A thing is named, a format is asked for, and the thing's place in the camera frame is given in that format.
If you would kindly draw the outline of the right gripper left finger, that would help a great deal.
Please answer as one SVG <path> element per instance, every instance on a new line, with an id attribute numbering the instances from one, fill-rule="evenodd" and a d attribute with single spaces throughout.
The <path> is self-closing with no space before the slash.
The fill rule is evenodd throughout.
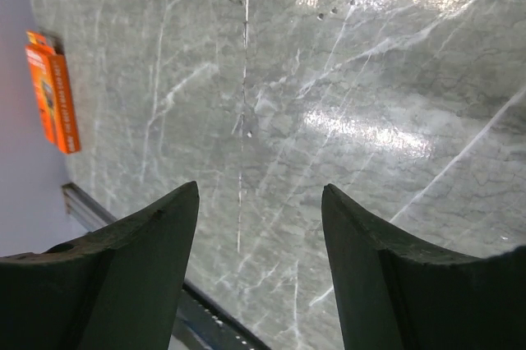
<path id="1" fill-rule="evenodd" d="M 2 348 L 167 348 L 199 204 L 187 182 L 46 252 L 4 256 Z"/>

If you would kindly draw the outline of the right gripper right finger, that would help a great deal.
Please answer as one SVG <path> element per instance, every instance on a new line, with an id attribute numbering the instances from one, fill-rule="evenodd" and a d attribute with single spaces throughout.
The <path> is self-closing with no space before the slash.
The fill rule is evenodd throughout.
<path id="1" fill-rule="evenodd" d="M 522 349 L 525 249 L 477 258 L 426 242 L 334 185 L 321 201 L 347 349 Z"/>

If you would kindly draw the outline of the hidden orange razor box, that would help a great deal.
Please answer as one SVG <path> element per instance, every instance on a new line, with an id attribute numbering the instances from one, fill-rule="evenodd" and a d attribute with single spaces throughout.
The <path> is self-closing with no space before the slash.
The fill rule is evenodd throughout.
<path id="1" fill-rule="evenodd" d="M 44 136 L 63 154 L 81 151 L 67 61 L 54 42 L 26 32 L 25 55 L 30 69 Z"/>

